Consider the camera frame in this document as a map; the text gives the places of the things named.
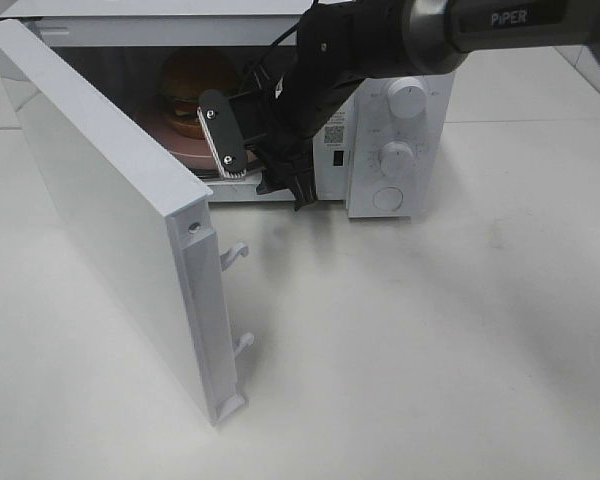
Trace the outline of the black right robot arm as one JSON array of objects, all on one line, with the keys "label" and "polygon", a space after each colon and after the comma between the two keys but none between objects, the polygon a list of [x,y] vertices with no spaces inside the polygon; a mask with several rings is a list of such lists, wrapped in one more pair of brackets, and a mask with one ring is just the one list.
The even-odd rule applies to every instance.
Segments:
[{"label": "black right robot arm", "polygon": [[229,100],[237,149],[223,174],[242,176],[253,153],[266,184],[315,202],[315,134],[369,78],[442,75],[479,50],[583,45],[600,65],[600,1],[344,1],[313,3],[289,28],[294,59],[282,74],[248,76]]}]

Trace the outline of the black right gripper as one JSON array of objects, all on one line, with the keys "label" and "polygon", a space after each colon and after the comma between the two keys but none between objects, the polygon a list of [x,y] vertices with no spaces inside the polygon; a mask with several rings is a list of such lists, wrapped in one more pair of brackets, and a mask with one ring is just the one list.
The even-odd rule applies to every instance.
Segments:
[{"label": "black right gripper", "polygon": [[347,71],[294,64],[274,75],[262,64],[250,66],[229,104],[240,143],[263,166],[259,195],[290,191],[295,211],[316,202],[313,137],[359,85]]}]

